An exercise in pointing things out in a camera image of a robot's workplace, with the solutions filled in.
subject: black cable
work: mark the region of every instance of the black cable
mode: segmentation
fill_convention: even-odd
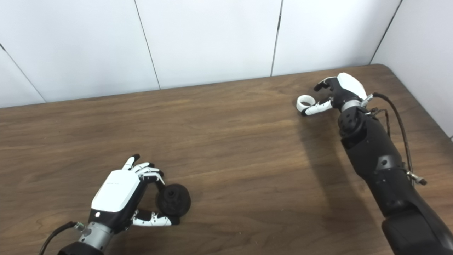
[[[390,99],[387,96],[385,96],[381,93],[375,92],[375,93],[373,93],[373,97],[381,98],[381,99],[385,100],[387,103],[389,103],[389,105],[392,107],[393,111],[395,112],[396,119],[398,120],[398,124],[400,125],[401,134],[403,135],[404,148],[406,150],[406,157],[407,157],[407,168],[410,172],[413,173],[414,171],[412,170],[412,159],[410,157],[409,143],[407,142],[406,130],[404,129],[404,124],[403,124],[403,121],[401,120],[400,113],[398,112],[395,105],[392,103],[392,101],[390,101]]]
[[[390,137],[390,121],[389,121],[389,112],[387,109],[378,109],[378,108],[373,108],[371,109],[371,116],[374,117],[380,112],[384,112],[386,115],[386,124],[387,124],[387,135]]]
[[[52,234],[49,235],[47,240],[44,242],[44,244],[41,247],[41,250],[39,251],[38,255],[43,255],[44,254],[44,251],[46,250],[47,245],[49,245],[49,243],[52,240],[52,238],[54,238],[56,235],[60,234],[61,232],[65,231],[66,229],[74,227],[76,224],[77,224],[77,222],[70,221],[70,222],[68,222],[68,223],[66,223],[64,225],[61,225],[59,228],[55,229],[52,232]]]

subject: white wall panel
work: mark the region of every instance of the white wall panel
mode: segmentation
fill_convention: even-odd
[[[0,48],[0,108],[34,103],[44,103],[44,100]]]
[[[400,0],[284,0],[272,75],[369,64]]]
[[[137,0],[161,88],[270,76],[281,0]]]
[[[404,0],[373,64],[387,65],[453,136],[453,1]]]
[[[0,42],[47,101],[158,89],[133,0],[14,0]]]

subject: small black gear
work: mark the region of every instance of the small black gear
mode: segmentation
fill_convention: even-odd
[[[168,185],[157,194],[156,204],[163,214],[181,217],[191,205],[189,191],[181,184]]]

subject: white plastic ring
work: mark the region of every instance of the white plastic ring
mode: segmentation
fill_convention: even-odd
[[[314,98],[312,96],[302,95],[297,98],[296,108],[301,112],[305,108],[308,108],[314,104],[316,104],[316,100],[314,100]]]

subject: wooden table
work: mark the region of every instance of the wooden table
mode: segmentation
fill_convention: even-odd
[[[453,229],[451,141],[388,68],[370,65],[0,109],[0,253],[36,254],[56,227],[86,222],[110,171],[140,153],[189,189],[192,208],[179,226],[131,227],[108,255],[391,254],[338,112],[302,118],[294,107],[301,94],[325,96],[312,87],[339,72],[394,101],[429,181],[418,190]],[[155,194],[141,207],[156,210]],[[63,232],[46,254],[78,238]]]

